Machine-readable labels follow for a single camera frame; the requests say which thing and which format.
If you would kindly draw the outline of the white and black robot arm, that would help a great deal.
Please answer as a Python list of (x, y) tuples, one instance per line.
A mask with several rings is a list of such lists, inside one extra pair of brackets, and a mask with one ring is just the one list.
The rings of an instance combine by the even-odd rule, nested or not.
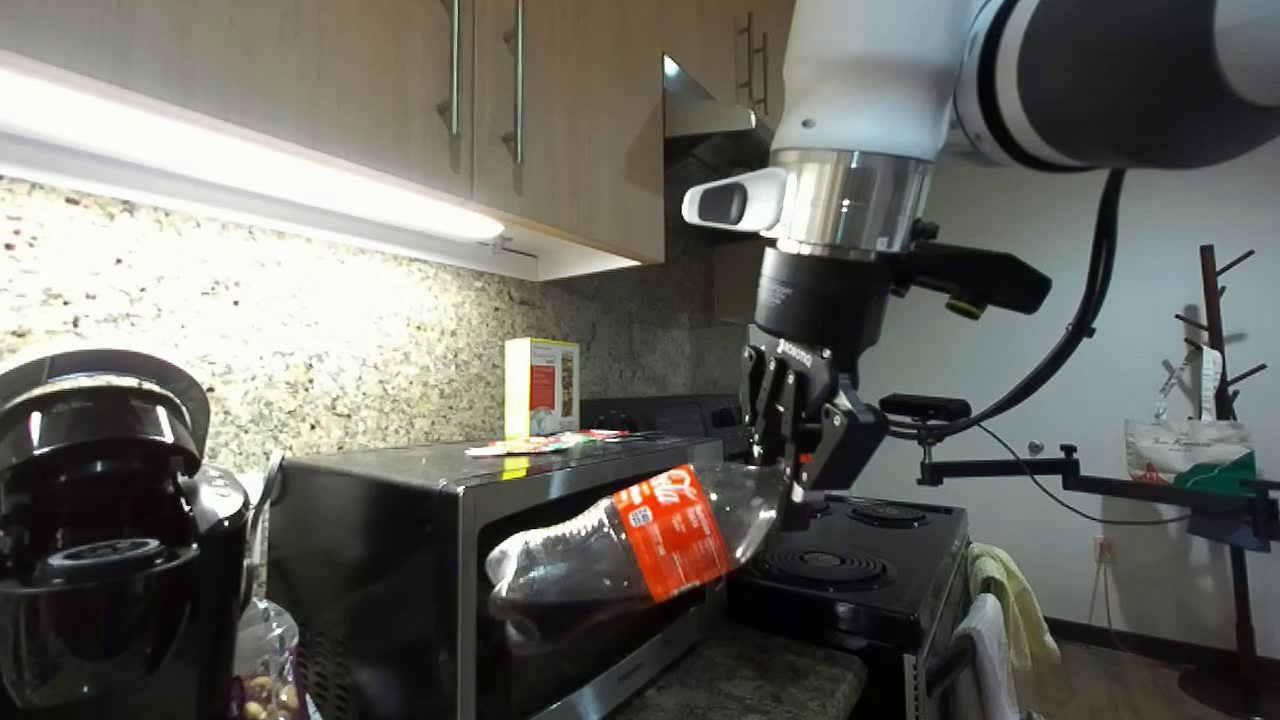
[(763, 244), (751, 456), (796, 487), (860, 477), (887, 435), (860, 355), (891, 298), (1045, 304), (1022, 260), (931, 238), (949, 148), (1118, 190), (1130, 168), (1209, 168), (1274, 132), (1280, 0), (796, 0), (766, 162), (681, 198), (685, 221)]

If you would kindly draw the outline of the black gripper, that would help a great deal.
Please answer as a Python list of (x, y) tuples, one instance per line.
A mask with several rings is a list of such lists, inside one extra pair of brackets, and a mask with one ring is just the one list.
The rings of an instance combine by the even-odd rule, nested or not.
[[(745, 424), (760, 466), (798, 459), (810, 354), (832, 354), (840, 377), (860, 377), (860, 355), (880, 341), (882, 304), (882, 263), (763, 253), (745, 343)], [(882, 435), (882, 412), (840, 390), (818, 407), (798, 482), (810, 493), (852, 487)]]

